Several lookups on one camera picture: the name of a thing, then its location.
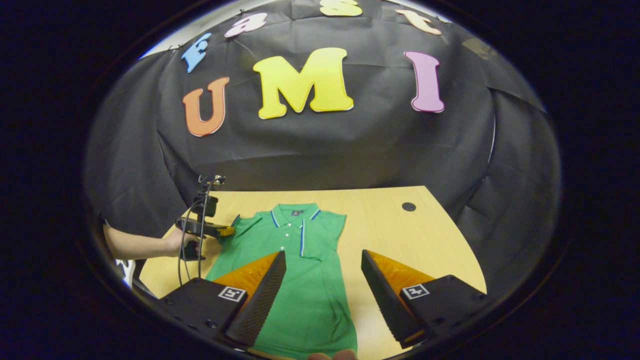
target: human arm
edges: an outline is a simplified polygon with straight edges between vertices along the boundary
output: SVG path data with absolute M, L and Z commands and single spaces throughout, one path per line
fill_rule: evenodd
M 107 246 L 114 258 L 120 260 L 137 260 L 157 258 L 160 256 L 178 256 L 178 249 L 182 240 L 182 231 L 174 229 L 165 238 L 152 238 L 142 235 L 125 233 L 110 226 L 103 225 Z M 189 240 L 196 240 L 195 235 L 186 233 L 184 244 Z

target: light wood tabletop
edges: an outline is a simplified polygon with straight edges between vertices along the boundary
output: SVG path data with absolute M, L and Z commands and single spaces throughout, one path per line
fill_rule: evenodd
M 238 214 L 241 218 L 249 218 L 256 212 L 269 211 L 277 204 L 315 202 L 321 210 L 346 215 L 337 252 L 358 336 L 360 360 L 384 359 L 409 350 L 402 350 L 394 340 L 362 274 L 363 249 L 435 278 L 455 275 L 486 293 L 482 270 L 467 241 L 424 186 L 299 192 L 216 191 L 211 195 L 219 201 L 215 217 L 207 218 L 207 221 L 220 225 L 230 225 Z M 403 209 L 405 202 L 414 204 L 415 210 Z M 221 247 L 211 238 L 202 248 L 202 255 L 206 257 L 201 264 L 202 277 L 205 277 Z M 180 268 L 182 279 L 186 281 L 184 263 Z M 196 261 L 189 261 L 188 268 L 190 276 L 197 275 Z M 140 280 L 155 296 L 167 295 L 179 287 L 177 258 L 148 259 Z

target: cable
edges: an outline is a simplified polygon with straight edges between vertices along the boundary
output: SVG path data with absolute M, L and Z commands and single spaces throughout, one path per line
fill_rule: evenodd
M 186 261 L 186 258 L 184 257 L 184 234 L 186 234 L 186 231 L 187 231 L 187 222 L 189 221 L 189 215 L 191 214 L 191 211 L 193 210 L 193 208 L 199 202 L 202 202 L 202 200 L 198 200 L 194 202 L 191 205 L 191 207 L 189 207 L 189 211 L 187 211 L 187 216 L 184 217 L 184 221 L 182 223 L 182 239 L 180 241 L 180 248 L 178 249 L 178 281 L 180 281 L 180 286 L 182 286 L 182 274 L 180 274 L 180 254 L 182 254 L 182 260 L 184 261 L 184 268 L 185 270 L 187 270 L 187 278 L 191 280 L 191 277 L 189 276 L 189 268 L 187 267 L 187 261 Z
M 198 277 L 202 278 L 200 275 L 200 255 L 202 254 L 202 238 L 204 237 L 204 223 L 205 223 L 205 214 L 207 212 L 207 201 L 209 200 L 209 191 L 211 191 L 211 187 L 213 183 L 216 182 L 216 179 L 212 179 L 209 187 L 207 188 L 207 193 L 204 198 L 204 207 L 202 209 L 202 225 L 200 226 L 200 246 L 198 247 Z

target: foam letter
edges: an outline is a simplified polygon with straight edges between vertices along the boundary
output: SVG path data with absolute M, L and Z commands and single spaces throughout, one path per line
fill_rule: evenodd
M 301 112 L 314 86 L 316 97 L 309 106 L 314 111 L 342 111 L 353 107 L 353 99 L 347 96 L 342 77 L 342 59 L 347 51 L 337 47 L 318 49 L 309 55 L 307 63 L 298 73 L 282 56 L 258 61 L 253 70 L 262 80 L 261 119 L 281 117 L 287 107 L 280 104 L 278 91 L 296 112 Z
M 184 113 L 187 118 L 187 128 L 195 136 L 205 136 L 215 133 L 225 121 L 225 85 L 229 78 L 219 78 L 212 81 L 207 90 L 211 92 L 211 104 L 213 113 L 209 120 L 203 121 L 200 117 L 200 96 L 202 89 L 196 89 L 188 93 L 182 99 Z
M 257 13 L 255 15 L 251 15 L 249 17 L 241 19 L 234 24 L 233 28 L 230 28 L 229 31 L 225 33 L 225 38 L 234 37 L 240 33 L 246 33 L 248 31 L 253 31 L 261 28 L 266 24 L 266 22 L 264 22 L 264 19 L 266 19 L 266 17 L 266 13 Z
M 320 11 L 327 16 L 358 16 L 362 9 L 354 0 L 321 0 Z
M 442 31 L 434 29 L 431 26 L 427 25 L 427 22 L 431 22 L 431 20 L 422 17 L 411 10 L 396 10 L 396 12 L 403 14 L 406 19 L 411 22 L 411 25 L 419 28 L 422 31 L 426 31 L 429 34 L 442 35 Z
M 417 95 L 411 106 L 417 111 L 439 113 L 444 110 L 444 103 L 438 93 L 438 77 L 436 67 L 440 64 L 432 56 L 415 51 L 405 51 L 404 55 L 413 63 L 415 71 L 415 87 Z
M 207 42 L 205 40 L 210 36 L 211 33 L 202 35 L 198 41 L 194 42 L 193 45 L 182 54 L 182 58 L 187 61 L 187 73 L 190 73 L 206 55 L 204 49 L 207 48 Z

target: yellow letter m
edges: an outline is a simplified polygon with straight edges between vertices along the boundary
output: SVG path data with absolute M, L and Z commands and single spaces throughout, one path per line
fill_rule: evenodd
M 347 56 L 344 49 L 325 47 L 309 55 L 307 63 L 298 73 L 282 56 L 274 56 L 257 62 L 253 69 L 262 80 L 261 119 L 281 117 L 287 107 L 280 103 L 278 91 L 291 108 L 301 112 L 309 97 L 311 86 L 316 96 L 309 106 L 314 111 L 342 111 L 353 107 L 353 99 L 347 96 L 342 77 L 342 59 Z

